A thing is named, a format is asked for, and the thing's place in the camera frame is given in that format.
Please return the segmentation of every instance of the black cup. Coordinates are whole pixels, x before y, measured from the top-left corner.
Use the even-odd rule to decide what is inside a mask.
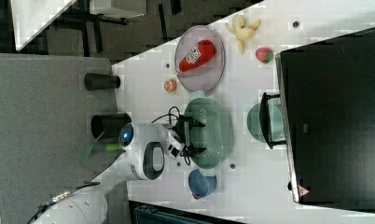
[[[88,91],[117,89],[120,77],[88,73],[85,75],[85,87]]]
[[[118,138],[121,129],[132,119],[126,113],[95,115],[91,119],[91,133],[96,139],[101,133],[104,133],[102,139]]]

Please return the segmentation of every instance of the warning label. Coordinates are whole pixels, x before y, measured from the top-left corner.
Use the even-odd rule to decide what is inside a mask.
[[[298,185],[298,187],[299,187],[299,195],[300,195],[300,197],[303,197],[304,195],[310,193],[310,191],[307,190],[307,189],[305,189],[304,187],[302,187],[300,185]]]

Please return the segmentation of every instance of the chair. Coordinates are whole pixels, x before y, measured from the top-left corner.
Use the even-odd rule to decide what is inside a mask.
[[[82,33],[83,51],[85,57],[90,57],[89,35],[87,23],[92,22],[94,26],[96,51],[103,51],[101,39],[100,17],[89,13],[89,0],[78,0],[77,7],[67,9],[52,26],[57,29],[79,30]]]

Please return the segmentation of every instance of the toy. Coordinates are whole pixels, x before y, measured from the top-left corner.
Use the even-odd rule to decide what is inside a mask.
[[[262,63],[269,63],[274,57],[274,53],[269,48],[259,48],[257,49],[256,56]]]
[[[254,23],[247,25],[245,21],[243,20],[243,16],[241,15],[237,16],[237,23],[236,23],[235,28],[232,28],[227,22],[225,23],[226,28],[228,28],[228,30],[232,34],[236,35],[238,49],[240,53],[244,52],[245,41],[248,41],[250,38],[252,38],[255,35],[255,31],[259,27],[260,23],[261,23],[261,20],[257,20]]]
[[[182,74],[188,70],[202,66],[208,63],[215,55],[214,44],[209,40],[202,40],[197,43],[185,58],[175,68],[176,74]]]
[[[176,81],[175,81],[175,79],[170,78],[167,81],[165,81],[164,82],[164,89],[167,92],[175,91],[175,89],[176,89]]]

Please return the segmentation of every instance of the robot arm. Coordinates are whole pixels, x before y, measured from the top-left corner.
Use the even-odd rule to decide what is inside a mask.
[[[174,159],[185,146],[174,131],[162,124],[130,123],[121,130],[119,142],[125,152],[91,180],[95,186],[71,190],[53,198],[34,224],[103,223],[107,193],[122,182],[158,178],[164,169],[164,154]]]

